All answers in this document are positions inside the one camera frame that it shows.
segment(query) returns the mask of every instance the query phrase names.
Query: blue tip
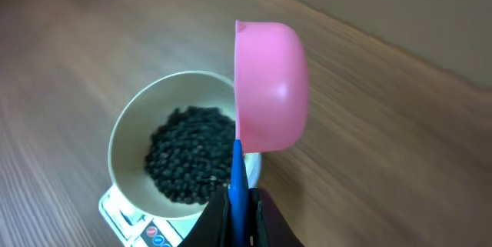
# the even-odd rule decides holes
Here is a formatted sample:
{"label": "blue tip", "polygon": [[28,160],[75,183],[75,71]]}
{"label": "blue tip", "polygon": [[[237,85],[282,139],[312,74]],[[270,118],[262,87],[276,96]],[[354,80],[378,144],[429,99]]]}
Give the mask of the blue tip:
{"label": "blue tip", "polygon": [[234,141],[232,155],[231,186],[229,187],[231,203],[232,247],[244,247],[248,234],[248,178],[243,159],[241,141]]}

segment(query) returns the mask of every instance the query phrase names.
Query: pink scoop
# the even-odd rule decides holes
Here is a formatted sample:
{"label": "pink scoop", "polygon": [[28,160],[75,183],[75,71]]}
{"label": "pink scoop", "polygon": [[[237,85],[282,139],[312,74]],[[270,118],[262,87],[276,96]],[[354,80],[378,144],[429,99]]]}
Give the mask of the pink scoop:
{"label": "pink scoop", "polygon": [[308,117],[308,69],[292,28],[236,21],[236,138],[244,153],[292,146]]}

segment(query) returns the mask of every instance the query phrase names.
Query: wall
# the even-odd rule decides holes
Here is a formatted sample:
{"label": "wall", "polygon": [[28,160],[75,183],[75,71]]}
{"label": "wall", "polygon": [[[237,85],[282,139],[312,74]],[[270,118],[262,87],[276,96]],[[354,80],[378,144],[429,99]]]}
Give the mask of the wall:
{"label": "wall", "polygon": [[377,38],[492,85],[491,0],[301,0]]}

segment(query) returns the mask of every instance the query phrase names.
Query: pink cup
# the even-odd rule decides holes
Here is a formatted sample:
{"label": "pink cup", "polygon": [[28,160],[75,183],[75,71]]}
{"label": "pink cup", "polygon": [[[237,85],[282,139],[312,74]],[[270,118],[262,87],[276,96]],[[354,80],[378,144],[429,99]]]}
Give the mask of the pink cup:
{"label": "pink cup", "polygon": [[236,21],[236,138],[244,153],[292,146],[308,117],[308,69],[294,30],[281,23]]}

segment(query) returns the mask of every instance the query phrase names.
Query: wooden floor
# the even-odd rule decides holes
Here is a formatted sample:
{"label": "wooden floor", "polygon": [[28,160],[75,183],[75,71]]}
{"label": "wooden floor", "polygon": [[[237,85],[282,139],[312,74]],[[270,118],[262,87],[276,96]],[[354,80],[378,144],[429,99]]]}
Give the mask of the wooden floor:
{"label": "wooden floor", "polygon": [[0,0],[0,246],[119,246],[118,113],[164,75],[231,77],[237,18],[308,56],[305,135],[261,178],[306,246],[492,246],[490,90],[295,0]]}

